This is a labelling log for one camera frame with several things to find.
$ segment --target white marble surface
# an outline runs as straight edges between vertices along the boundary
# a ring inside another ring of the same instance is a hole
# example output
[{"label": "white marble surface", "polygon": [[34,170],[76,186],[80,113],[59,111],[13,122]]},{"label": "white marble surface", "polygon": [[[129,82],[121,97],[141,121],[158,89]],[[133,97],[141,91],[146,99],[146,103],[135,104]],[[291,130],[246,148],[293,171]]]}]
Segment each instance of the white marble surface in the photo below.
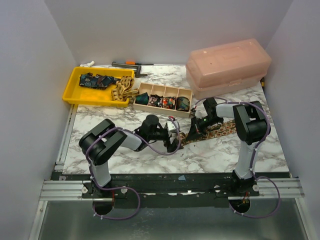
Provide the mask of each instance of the white marble surface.
[{"label": "white marble surface", "polygon": [[[136,85],[140,81],[190,88],[186,81],[186,68],[181,65],[143,66],[143,73],[148,77],[136,78]],[[270,111],[261,85],[237,92],[222,95],[229,101],[260,101],[267,112],[271,124],[271,134],[262,144],[257,157],[256,172],[288,172],[288,166],[279,142]],[[81,152],[78,142],[103,119],[111,119],[116,126],[129,130],[139,127],[149,112],[134,110],[132,105],[126,108],[101,107],[79,105],[73,125],[73,131],[63,169],[64,174],[88,174],[88,163]],[[167,116],[157,114],[164,126]],[[181,130],[189,132],[190,119],[177,118]],[[166,151],[162,142],[153,144],[155,148]],[[134,152],[120,147],[108,161],[112,174],[167,174],[167,173],[229,173],[235,168],[239,157],[240,140],[237,134],[222,136],[210,140],[191,143],[174,155],[163,156],[145,148],[141,152]]]}]

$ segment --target gray floor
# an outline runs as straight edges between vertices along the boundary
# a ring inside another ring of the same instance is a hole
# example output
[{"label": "gray floor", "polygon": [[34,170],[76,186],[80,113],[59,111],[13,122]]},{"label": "gray floor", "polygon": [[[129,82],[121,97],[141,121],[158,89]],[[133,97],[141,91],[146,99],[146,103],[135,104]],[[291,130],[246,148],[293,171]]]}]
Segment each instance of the gray floor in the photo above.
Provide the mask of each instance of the gray floor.
[{"label": "gray floor", "polygon": [[[144,208],[122,221],[93,217],[90,202],[48,203],[41,240],[306,240],[294,199],[284,199],[279,212],[249,219],[228,208]],[[261,215],[274,199],[256,199],[248,213]],[[117,209],[123,216],[132,209]]]}]

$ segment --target container lid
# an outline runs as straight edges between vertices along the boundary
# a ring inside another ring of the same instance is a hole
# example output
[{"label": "container lid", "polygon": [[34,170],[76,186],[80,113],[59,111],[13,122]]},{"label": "container lid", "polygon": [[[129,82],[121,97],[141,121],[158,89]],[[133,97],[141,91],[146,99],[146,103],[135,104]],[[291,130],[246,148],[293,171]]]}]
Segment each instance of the container lid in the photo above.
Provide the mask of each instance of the container lid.
[{"label": "container lid", "polygon": [[187,69],[203,89],[266,74],[270,63],[270,56],[252,38],[192,51]]}]

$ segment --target yellow tray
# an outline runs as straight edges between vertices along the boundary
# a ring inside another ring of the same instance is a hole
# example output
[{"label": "yellow tray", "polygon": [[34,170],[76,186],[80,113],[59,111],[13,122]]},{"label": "yellow tray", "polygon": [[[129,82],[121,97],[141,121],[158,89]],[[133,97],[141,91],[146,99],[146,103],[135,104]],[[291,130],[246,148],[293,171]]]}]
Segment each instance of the yellow tray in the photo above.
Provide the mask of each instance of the yellow tray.
[{"label": "yellow tray", "polygon": [[79,86],[80,76],[82,74],[92,73],[122,78],[123,76],[134,77],[135,72],[130,69],[98,68],[98,67],[80,67],[73,69],[69,82],[66,85],[62,99],[70,104],[85,104],[112,107],[127,107],[129,98],[126,101],[113,101],[111,90],[116,87],[115,84],[108,86],[105,90],[91,89]]}]

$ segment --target metal frame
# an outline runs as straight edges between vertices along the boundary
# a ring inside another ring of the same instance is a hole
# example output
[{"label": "metal frame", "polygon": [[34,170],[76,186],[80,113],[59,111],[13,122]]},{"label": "metal frame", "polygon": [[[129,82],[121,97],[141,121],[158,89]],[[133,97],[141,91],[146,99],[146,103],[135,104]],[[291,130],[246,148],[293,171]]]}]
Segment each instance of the metal frame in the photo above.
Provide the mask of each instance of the metal frame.
[{"label": "metal frame", "polygon": [[[77,109],[77,104],[73,104],[70,107],[54,171],[63,171]],[[296,200],[297,209],[308,239],[317,240],[317,234],[304,200],[305,194],[300,180],[298,178],[273,178],[272,180],[278,186],[281,198],[293,198]],[[89,181],[65,181],[63,178],[60,181],[44,181],[29,240],[39,239],[49,201],[112,201],[111,198],[82,198],[84,183],[87,182]],[[261,179],[257,182],[257,185],[260,196],[251,196],[251,199],[278,198],[274,185],[268,180]],[[239,199],[239,197],[229,197],[228,199],[234,200]]]}]

